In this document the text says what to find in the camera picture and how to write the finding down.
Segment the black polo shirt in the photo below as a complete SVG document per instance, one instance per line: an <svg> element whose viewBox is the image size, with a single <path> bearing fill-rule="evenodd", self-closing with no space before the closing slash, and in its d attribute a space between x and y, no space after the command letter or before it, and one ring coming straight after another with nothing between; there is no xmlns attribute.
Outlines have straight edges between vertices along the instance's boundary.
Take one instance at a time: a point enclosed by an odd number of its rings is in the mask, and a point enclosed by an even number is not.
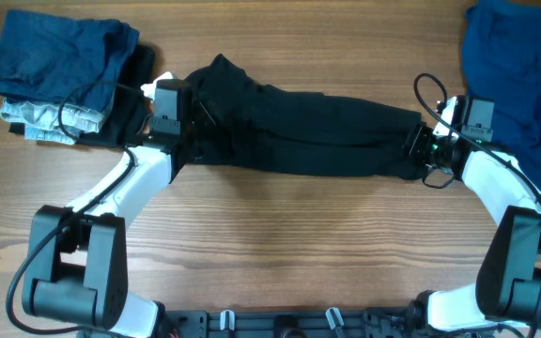
<svg viewBox="0 0 541 338"><path fill-rule="evenodd" d="M187 77L197 130L194 164L323 177L422 178L402 147L419 113L259 84L219 54Z"/></svg>

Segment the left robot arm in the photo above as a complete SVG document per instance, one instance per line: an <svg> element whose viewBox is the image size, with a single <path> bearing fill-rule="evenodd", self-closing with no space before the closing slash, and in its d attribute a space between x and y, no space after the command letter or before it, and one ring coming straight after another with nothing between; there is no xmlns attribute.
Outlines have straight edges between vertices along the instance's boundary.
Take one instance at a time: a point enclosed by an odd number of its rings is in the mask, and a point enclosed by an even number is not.
<svg viewBox="0 0 541 338"><path fill-rule="evenodd" d="M192 88L178 79L157 82L149 132L122 148L122 161L92 190L65 207L35 214L29 252L6 300L22 292L27 315L67 323L68 332L111 337L174 337L164 306L129 289L126 231L149 200L165 189L193 144Z"/></svg>

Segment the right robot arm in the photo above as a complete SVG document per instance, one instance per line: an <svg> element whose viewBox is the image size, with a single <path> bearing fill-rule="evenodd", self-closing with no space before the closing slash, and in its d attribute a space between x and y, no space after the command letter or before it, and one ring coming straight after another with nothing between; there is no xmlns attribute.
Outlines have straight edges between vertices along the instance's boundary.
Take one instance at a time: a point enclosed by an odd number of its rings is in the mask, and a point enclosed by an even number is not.
<svg viewBox="0 0 541 338"><path fill-rule="evenodd" d="M405 154L467 186L497 230L474 284L429 296L428 324L444 331L500 322L541 329L541 192L510 152L492 144L491 101L455 96L430 113L436 127L417 124Z"/></svg>

